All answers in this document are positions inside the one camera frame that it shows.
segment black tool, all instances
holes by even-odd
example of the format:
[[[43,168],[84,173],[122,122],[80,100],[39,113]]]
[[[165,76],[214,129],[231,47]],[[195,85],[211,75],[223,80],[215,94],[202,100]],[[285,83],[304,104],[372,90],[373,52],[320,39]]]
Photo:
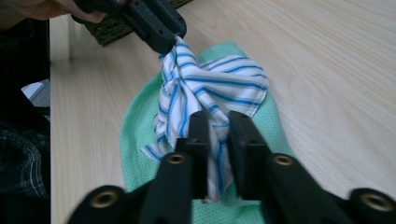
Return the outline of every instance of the black tool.
[[[250,117],[231,112],[228,148],[238,194],[261,201],[267,224],[394,224],[396,202],[374,189],[354,189],[348,200],[323,190],[293,157],[272,153]],[[208,127],[205,111],[191,115],[189,137],[178,139],[156,177],[125,193],[104,186],[91,192],[69,223],[191,223],[191,200],[207,194]]]
[[[86,13],[102,11],[123,20],[153,50],[166,54],[176,43],[175,35],[187,33],[183,17],[166,0],[75,0]]]

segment human hand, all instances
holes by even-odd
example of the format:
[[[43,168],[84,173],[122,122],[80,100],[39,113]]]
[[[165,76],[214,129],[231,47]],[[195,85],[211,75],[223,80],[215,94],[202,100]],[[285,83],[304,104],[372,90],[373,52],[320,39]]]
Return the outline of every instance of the human hand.
[[[0,30],[7,30],[25,18],[43,21],[64,14],[91,22],[99,22],[106,15],[98,11],[87,14],[73,0],[0,0]]]

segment light wood tabletop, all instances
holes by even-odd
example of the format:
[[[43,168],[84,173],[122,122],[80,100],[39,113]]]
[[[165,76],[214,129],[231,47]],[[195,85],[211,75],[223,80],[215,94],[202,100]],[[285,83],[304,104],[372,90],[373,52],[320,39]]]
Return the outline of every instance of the light wood tabletop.
[[[331,193],[396,198],[396,2],[194,0],[180,8],[199,54],[233,41],[269,77],[297,158]],[[123,187],[123,115],[160,69],[135,34],[107,46],[63,16],[50,22],[51,215],[65,223],[103,185]]]

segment blue and white striped towel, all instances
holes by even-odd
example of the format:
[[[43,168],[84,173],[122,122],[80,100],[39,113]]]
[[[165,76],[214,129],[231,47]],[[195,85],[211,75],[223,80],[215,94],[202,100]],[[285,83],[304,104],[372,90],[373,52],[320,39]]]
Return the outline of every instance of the blue and white striped towel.
[[[254,115],[265,97],[268,80],[263,69],[247,57],[231,55],[198,63],[189,46],[177,43],[165,56],[159,112],[154,119],[157,144],[142,147],[149,158],[160,161],[174,151],[178,138],[188,136],[190,115],[209,113],[211,151],[208,159],[208,203],[216,202],[233,181],[228,161],[227,134],[230,110]]]

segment mint green towel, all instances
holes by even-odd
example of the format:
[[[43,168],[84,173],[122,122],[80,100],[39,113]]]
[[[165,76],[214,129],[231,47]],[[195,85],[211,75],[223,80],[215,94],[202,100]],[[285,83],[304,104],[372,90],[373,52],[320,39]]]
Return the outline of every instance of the mint green towel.
[[[229,55],[246,56],[234,43],[226,42],[205,50],[198,63],[218,60]],[[159,91],[163,80],[157,74],[136,95],[129,105],[120,132],[121,167],[125,188],[132,191],[156,175],[159,163],[148,159],[140,148],[156,142],[153,119],[158,112]],[[267,92],[253,122],[272,152],[293,156],[283,132],[276,103]],[[236,197],[234,184],[222,195],[219,203],[192,203],[192,223],[263,223],[259,202],[246,202]]]

